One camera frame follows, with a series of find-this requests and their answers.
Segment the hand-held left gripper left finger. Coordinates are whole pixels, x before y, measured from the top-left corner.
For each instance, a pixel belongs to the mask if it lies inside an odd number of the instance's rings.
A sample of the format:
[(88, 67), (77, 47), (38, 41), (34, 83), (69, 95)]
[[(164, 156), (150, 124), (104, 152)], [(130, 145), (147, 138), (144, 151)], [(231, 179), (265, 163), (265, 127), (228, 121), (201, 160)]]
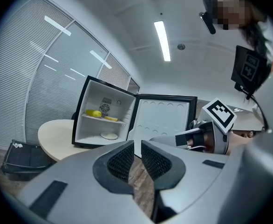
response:
[(128, 183), (134, 143), (123, 141), (57, 162), (18, 194), (50, 224), (154, 224), (134, 201)]

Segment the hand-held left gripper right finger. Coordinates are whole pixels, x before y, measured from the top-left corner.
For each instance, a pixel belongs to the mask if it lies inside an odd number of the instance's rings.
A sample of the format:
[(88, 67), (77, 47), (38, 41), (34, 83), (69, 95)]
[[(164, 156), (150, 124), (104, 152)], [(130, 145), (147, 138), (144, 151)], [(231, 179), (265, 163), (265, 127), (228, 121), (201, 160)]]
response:
[(221, 173), (227, 156), (142, 141), (142, 162), (154, 183), (151, 220), (161, 223), (191, 207)]

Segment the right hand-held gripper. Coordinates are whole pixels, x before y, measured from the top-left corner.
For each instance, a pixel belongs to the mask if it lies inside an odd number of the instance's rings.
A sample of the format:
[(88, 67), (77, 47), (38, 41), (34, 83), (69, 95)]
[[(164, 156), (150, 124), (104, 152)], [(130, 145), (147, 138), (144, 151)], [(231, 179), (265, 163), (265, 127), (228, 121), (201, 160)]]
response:
[(237, 115), (219, 98), (215, 98), (201, 108), (197, 120), (190, 124), (190, 129), (175, 135), (161, 135), (151, 138), (173, 147), (193, 147), (194, 141), (203, 142), (203, 134), (211, 132), (214, 136), (214, 154), (225, 154), (228, 149), (228, 132), (233, 127)]

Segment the black mini fridge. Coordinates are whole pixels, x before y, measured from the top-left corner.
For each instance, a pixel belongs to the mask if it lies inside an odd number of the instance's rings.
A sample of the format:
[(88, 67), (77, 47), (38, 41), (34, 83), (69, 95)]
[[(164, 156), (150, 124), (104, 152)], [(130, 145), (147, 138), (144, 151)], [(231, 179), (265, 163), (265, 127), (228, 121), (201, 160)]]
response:
[[(141, 141), (161, 135), (175, 135), (189, 129), (196, 117), (197, 97), (133, 94), (115, 85), (88, 76), (83, 86), (74, 120), (72, 144), (97, 148), (116, 142), (133, 140), (134, 154), (141, 157)], [(102, 118), (118, 118), (126, 125), (88, 119), (86, 110), (98, 110)], [(118, 135), (107, 140), (101, 133)]]

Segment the yellow banana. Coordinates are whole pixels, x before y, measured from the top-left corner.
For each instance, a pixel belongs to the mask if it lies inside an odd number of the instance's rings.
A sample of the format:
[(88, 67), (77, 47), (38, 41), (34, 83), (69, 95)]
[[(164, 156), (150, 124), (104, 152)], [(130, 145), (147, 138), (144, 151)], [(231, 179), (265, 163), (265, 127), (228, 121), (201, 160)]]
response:
[(86, 110), (85, 114), (87, 116), (94, 117), (94, 118), (101, 118), (102, 117), (102, 113), (98, 110)]

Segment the person's right forearm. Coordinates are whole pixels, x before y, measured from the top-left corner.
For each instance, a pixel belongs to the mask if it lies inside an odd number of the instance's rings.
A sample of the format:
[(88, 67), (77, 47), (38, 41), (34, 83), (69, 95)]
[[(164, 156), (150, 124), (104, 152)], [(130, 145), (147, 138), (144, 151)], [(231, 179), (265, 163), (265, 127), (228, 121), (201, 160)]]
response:
[(232, 150), (238, 146), (249, 144), (252, 141), (252, 138), (245, 138), (232, 132), (229, 132), (228, 141), (229, 143), (226, 155), (230, 155)]

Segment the person's right hand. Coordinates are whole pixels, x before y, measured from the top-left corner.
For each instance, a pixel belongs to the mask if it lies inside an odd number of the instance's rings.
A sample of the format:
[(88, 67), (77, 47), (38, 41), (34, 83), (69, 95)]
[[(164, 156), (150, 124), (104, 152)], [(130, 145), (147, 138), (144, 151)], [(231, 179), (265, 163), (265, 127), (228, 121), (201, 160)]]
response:
[(214, 153), (214, 136), (211, 132), (206, 132), (203, 134), (204, 141), (194, 141), (190, 139), (187, 141), (187, 147), (189, 150), (205, 152), (205, 153)]

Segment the round beige table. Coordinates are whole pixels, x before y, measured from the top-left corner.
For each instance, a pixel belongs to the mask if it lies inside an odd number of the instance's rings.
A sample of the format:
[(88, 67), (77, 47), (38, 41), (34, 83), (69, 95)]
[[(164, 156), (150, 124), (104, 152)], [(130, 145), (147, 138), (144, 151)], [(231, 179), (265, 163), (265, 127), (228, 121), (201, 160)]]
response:
[(56, 162), (76, 154), (84, 156), (88, 161), (94, 159), (90, 149), (72, 144), (73, 125), (74, 121), (71, 119), (57, 119), (42, 124), (38, 130), (42, 150)]

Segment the white round plate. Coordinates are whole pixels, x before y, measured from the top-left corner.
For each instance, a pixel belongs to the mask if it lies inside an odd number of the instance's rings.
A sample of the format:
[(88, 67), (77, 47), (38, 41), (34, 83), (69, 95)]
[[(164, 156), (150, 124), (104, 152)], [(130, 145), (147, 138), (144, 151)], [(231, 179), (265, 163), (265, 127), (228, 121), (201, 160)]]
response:
[(116, 140), (118, 138), (118, 135), (115, 133), (103, 132), (100, 135), (107, 140)]

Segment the black floor tray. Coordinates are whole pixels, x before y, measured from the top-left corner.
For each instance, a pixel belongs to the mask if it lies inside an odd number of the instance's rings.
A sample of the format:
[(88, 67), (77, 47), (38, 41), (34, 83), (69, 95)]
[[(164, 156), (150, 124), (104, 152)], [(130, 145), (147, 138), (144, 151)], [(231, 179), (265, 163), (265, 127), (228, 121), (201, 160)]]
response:
[[(21, 143), (23, 148), (15, 148), (13, 142)], [(4, 156), (1, 170), (4, 174), (19, 177), (36, 176), (54, 164), (40, 145), (32, 145), (12, 140)]]

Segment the long ceiling light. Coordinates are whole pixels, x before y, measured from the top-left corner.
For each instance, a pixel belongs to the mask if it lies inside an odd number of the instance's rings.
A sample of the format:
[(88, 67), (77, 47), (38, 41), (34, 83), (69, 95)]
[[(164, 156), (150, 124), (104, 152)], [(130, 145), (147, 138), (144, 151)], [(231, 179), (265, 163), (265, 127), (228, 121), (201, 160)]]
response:
[(169, 43), (168, 43), (168, 38), (167, 38), (164, 22), (156, 21), (154, 22), (154, 26), (157, 32), (157, 36), (159, 38), (164, 61), (170, 62), (171, 61), (170, 48), (169, 48)]

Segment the black chest-mounted device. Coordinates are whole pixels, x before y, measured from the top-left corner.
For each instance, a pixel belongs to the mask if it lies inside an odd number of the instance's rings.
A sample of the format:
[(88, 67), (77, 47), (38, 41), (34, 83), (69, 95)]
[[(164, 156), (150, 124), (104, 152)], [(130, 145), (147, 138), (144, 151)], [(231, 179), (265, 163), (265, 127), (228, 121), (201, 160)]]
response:
[(236, 46), (234, 67), (231, 80), (234, 88), (252, 96), (270, 73), (267, 60), (257, 52), (245, 47)]

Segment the person's white printed shirt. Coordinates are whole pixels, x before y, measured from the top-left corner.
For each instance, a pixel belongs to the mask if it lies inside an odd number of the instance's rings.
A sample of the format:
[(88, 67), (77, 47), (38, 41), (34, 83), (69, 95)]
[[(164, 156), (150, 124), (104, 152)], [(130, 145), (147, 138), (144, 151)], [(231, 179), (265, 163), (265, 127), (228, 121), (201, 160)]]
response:
[(254, 93), (256, 102), (252, 112), (265, 128), (273, 128), (273, 20), (267, 18), (265, 22), (259, 22), (258, 27), (264, 39), (265, 59), (270, 73)]

